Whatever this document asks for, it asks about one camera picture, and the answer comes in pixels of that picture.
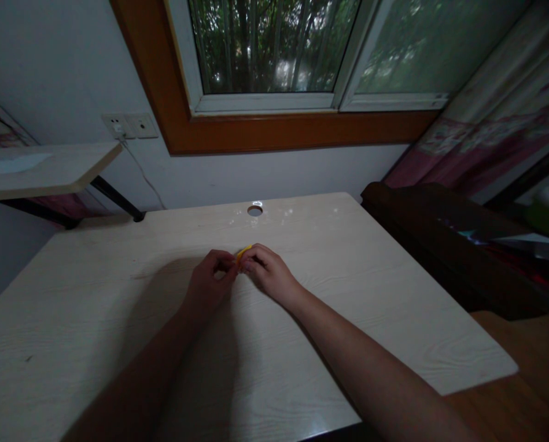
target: yellow object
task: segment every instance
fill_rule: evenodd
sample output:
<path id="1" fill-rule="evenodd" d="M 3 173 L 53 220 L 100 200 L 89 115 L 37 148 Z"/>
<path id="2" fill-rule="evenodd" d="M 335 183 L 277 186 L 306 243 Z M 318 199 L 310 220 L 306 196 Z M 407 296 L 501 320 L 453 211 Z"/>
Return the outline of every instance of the yellow object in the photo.
<path id="1" fill-rule="evenodd" d="M 245 251 L 247 250 L 250 250 L 252 248 L 252 244 L 250 244 L 249 246 L 247 246 L 245 249 L 242 249 L 238 255 L 236 256 L 236 266 L 239 267 L 239 261 L 242 259 L 242 255 L 244 254 Z"/>

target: power socket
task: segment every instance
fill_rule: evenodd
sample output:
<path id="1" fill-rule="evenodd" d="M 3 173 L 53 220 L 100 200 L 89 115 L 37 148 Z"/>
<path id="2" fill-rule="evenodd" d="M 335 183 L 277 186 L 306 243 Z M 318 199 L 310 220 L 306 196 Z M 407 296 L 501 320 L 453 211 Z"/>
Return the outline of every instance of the power socket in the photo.
<path id="1" fill-rule="evenodd" d="M 135 138 L 135 133 L 123 114 L 103 114 L 101 118 L 113 138 L 120 139 L 120 135 L 127 139 Z"/>
<path id="2" fill-rule="evenodd" d="M 125 118 L 137 138 L 158 138 L 150 114 L 126 114 Z"/>

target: wall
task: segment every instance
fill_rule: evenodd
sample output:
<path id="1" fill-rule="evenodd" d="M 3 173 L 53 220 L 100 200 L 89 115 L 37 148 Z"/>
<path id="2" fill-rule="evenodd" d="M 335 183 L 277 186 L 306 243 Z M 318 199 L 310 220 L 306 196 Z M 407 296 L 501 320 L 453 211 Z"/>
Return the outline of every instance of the wall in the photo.
<path id="1" fill-rule="evenodd" d="M 55 232 L 51 223 L 0 204 L 0 293 Z"/>
<path id="2" fill-rule="evenodd" d="M 110 141 L 101 114 L 151 113 L 106 0 L 0 1 L 0 105 L 41 144 Z M 129 144 L 169 208 L 335 191 L 358 199 L 406 149 L 170 157 L 161 138 Z M 140 208 L 158 208 L 127 153 L 103 177 Z"/>

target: window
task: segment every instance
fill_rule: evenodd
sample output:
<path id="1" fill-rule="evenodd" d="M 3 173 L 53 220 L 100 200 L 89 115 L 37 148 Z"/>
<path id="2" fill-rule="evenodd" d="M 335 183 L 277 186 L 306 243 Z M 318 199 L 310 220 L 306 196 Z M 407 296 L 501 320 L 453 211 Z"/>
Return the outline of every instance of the window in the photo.
<path id="1" fill-rule="evenodd" d="M 441 109 L 529 0 L 168 0 L 190 113 Z"/>

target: floral curtain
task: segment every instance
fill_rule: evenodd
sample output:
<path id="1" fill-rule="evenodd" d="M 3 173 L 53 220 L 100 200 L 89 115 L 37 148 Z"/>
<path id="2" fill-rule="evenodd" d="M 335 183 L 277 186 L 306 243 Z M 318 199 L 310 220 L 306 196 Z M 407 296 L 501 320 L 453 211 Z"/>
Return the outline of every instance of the floral curtain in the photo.
<path id="1" fill-rule="evenodd" d="M 36 144 L 37 142 L 0 107 L 0 149 Z M 72 218 L 78 219 L 94 216 L 94 213 L 84 205 L 75 193 L 30 199 L 35 203 L 49 207 Z"/>
<path id="2" fill-rule="evenodd" d="M 549 1 L 535 2 L 384 182 L 473 195 L 549 145 Z"/>

